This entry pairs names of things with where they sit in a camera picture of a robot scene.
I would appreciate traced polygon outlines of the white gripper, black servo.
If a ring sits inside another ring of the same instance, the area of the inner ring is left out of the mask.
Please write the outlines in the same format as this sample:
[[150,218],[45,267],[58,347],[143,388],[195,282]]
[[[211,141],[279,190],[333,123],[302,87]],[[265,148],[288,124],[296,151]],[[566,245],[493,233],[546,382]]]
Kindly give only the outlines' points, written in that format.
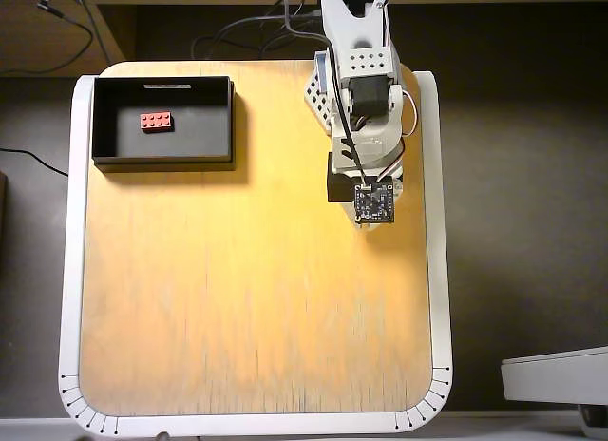
[[361,203],[372,198],[372,203],[378,203],[390,191],[396,199],[403,185],[403,140],[389,138],[386,143],[379,137],[364,138],[356,151],[361,167],[346,143],[334,141],[327,162],[328,202]]

